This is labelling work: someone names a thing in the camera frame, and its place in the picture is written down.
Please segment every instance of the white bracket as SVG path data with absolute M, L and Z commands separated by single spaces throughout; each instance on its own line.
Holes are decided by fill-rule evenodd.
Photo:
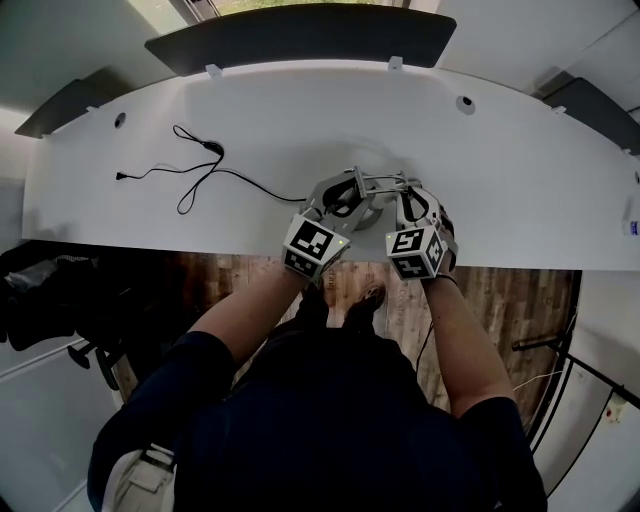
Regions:
M 222 70 L 215 64 L 207 64 L 204 68 L 207 70 L 207 73 L 209 73 L 209 76 L 214 80 L 222 77 Z
M 389 71 L 402 71 L 402 57 L 393 56 L 389 59 L 387 66 Z

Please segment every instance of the person's arm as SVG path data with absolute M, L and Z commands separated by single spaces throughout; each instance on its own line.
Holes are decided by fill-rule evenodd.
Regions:
M 207 332 L 221 340 L 240 368 L 258 350 L 308 282 L 282 263 L 275 263 L 257 281 L 209 309 L 189 332 Z
M 448 268 L 447 254 L 441 269 Z M 422 286 L 431 310 L 438 362 L 451 413 L 460 418 L 488 398 L 502 396 L 514 400 L 502 360 L 458 287 L 442 278 L 424 280 Z

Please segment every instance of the white desk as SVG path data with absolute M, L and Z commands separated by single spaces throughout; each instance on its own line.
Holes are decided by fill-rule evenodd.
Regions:
M 442 70 L 388 72 L 373 65 L 261 66 L 175 78 L 114 100 L 36 144 L 23 236 L 85 244 L 277 255 L 296 206 L 229 175 L 199 188 L 193 210 L 176 204 L 215 155 L 178 139 L 182 124 L 226 150 L 223 165 L 289 197 L 359 165 L 404 170 L 444 203 L 461 265 L 640 269 L 640 239 L 621 220 L 639 162 L 541 102 Z M 472 116 L 455 99 L 476 103 Z M 114 120 L 127 119 L 120 129 Z M 347 258 L 385 259 L 393 208 L 353 237 Z

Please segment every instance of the metal rod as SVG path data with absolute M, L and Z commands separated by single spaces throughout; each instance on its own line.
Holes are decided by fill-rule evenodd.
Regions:
M 609 377 L 607 377 L 603 373 L 600 373 L 598 370 L 596 370 L 592 366 L 589 366 L 587 363 L 581 361 L 576 356 L 573 356 L 573 355 L 569 354 L 567 350 L 565 350 L 565 349 L 563 349 L 563 348 L 561 348 L 561 347 L 559 347 L 557 345 L 544 344 L 544 345 L 540 345 L 540 346 L 549 347 L 551 350 L 556 351 L 560 356 L 566 357 L 569 361 L 571 361 L 574 364 L 578 365 L 580 368 L 582 368 L 584 370 L 587 370 L 590 374 L 592 374 L 593 376 L 597 377 L 598 379 L 600 379 L 602 382 L 604 382 L 608 386 L 611 386 L 613 391 L 617 395 L 619 395 L 621 398 L 623 398 L 624 400 L 629 402 L 634 407 L 637 407 L 638 409 L 640 409 L 640 398 L 638 398 L 637 395 L 633 394 L 631 391 L 626 389 L 622 384 L 618 384 L 616 381 L 610 379 Z
M 550 345 L 553 345 L 554 343 L 560 343 L 560 341 L 560 338 L 553 338 L 547 341 L 538 341 L 537 343 L 516 343 L 511 347 L 511 350 L 513 352 L 524 352 L 525 350 L 531 350 L 532 348 L 548 347 Z

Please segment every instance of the dark panel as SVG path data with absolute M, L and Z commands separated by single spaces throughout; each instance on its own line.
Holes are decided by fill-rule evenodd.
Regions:
M 620 146 L 640 154 L 640 125 L 615 101 L 584 78 L 576 78 L 543 100 Z
M 433 67 L 455 20 L 396 7 L 306 4 L 222 16 L 145 44 L 181 76 L 261 62 L 343 59 Z
M 87 112 L 87 107 L 100 107 L 113 98 L 74 80 L 49 98 L 17 130 L 16 134 L 41 139 L 43 135 L 73 121 Z

